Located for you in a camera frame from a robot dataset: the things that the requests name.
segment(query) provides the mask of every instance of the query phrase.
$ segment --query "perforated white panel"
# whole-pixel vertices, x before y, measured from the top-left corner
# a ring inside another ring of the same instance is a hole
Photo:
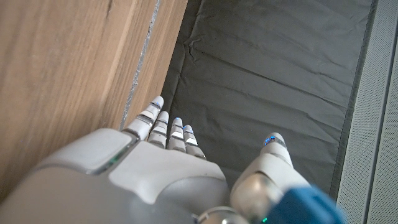
[[[368,223],[398,223],[397,143],[398,54],[396,52],[369,205]]]
[[[380,0],[366,52],[337,204],[348,223],[363,223],[396,34],[397,1]]]

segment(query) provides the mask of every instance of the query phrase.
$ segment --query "robotic hand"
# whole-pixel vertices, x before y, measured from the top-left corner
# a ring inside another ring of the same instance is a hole
[[[0,223],[341,223],[294,170],[280,134],[268,136],[229,194],[180,118],[166,145],[163,103],[158,96],[125,130],[96,130],[46,158],[0,205]]]

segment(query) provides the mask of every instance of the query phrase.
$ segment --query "green led light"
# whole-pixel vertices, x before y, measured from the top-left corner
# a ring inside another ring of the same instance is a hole
[[[112,159],[110,160],[110,163],[114,164],[114,163],[117,162],[117,161],[118,161],[118,158],[117,158],[117,157],[114,157],[114,158],[112,158]]]

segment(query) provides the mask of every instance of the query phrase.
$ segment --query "dark gray mat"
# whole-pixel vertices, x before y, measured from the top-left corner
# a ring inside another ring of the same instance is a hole
[[[330,191],[371,8],[361,1],[189,0],[163,87],[232,184],[271,132]]]

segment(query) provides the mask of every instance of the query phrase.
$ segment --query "wooden panel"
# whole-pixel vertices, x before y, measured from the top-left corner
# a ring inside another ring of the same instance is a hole
[[[147,106],[148,102],[160,95],[187,2],[187,0],[160,2],[159,13],[125,125],[129,124]]]
[[[0,200],[51,152],[98,127],[118,127],[154,6],[0,2]],[[113,111],[103,113],[105,106]]]

